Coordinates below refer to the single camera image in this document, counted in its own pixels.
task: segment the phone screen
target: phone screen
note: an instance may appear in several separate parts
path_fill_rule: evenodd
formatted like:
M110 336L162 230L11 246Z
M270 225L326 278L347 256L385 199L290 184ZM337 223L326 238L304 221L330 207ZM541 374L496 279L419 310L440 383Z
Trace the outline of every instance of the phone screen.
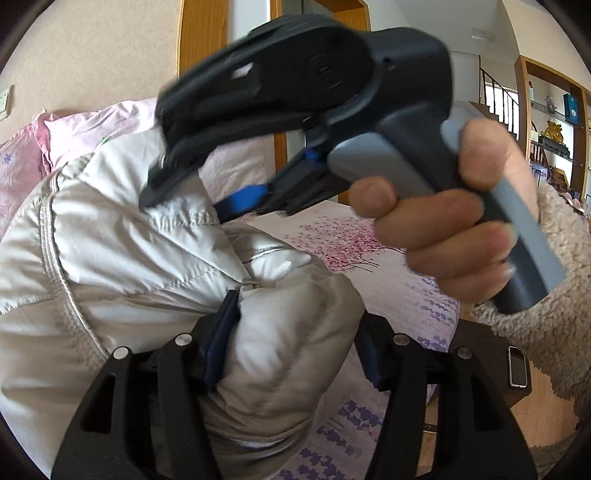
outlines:
M509 347L509 385L527 387L527 366L525 356L517 347Z

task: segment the silver pin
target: silver pin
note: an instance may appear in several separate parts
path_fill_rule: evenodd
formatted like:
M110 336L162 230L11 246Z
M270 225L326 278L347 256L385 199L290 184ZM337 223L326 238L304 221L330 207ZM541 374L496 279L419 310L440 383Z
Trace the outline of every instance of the silver pin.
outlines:
M397 333L394 335L394 343L398 346L407 346L410 343L410 338L403 333Z
M113 358L115 360L123 360L128 355L129 349L126 346L120 346L119 348L116 348L113 352Z
M465 346L461 346L459 349L457 349L456 353L462 360L469 360L472 358L472 350L466 348Z
M188 333L181 333L174 339L174 343L178 346L186 346L193 341L193 337L190 336Z

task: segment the ceiling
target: ceiling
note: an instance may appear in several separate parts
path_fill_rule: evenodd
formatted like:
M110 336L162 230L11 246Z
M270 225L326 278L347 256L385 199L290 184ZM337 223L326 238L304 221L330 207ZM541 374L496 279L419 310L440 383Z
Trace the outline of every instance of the ceiling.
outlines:
M440 38L450 50L482 55L511 64L517 58L517 42L501 0L395 2L411 27ZM473 28L490 32L493 39L473 39Z

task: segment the finger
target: finger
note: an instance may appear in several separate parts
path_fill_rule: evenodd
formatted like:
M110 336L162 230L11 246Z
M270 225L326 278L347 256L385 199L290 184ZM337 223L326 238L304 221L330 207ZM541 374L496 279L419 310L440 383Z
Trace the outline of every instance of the finger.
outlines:
M503 176L510 155L517 152L517 144L499 122L471 120L462 132L459 170L466 184L476 190L492 189Z
M396 205L394 186L382 177L358 180L349 190L349 202L355 213L364 218L379 218Z
M407 263L411 270L429 277L460 277L506 259L516 243L510 224L486 222L432 247L407 251Z
M374 222L378 239L389 247L422 249L473 226L482 216L480 197L467 190L447 190L430 197L400 200Z
M437 284L443 293L456 300L481 303L499 293L513 275L513 265L497 263L463 277L438 278Z

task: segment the light switch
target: light switch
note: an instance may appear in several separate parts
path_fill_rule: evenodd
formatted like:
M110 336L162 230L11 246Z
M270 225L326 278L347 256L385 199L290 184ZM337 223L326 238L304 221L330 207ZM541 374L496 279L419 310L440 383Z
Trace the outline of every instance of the light switch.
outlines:
M10 93L12 87L0 92L0 120L4 120L8 116L8 105L10 101Z

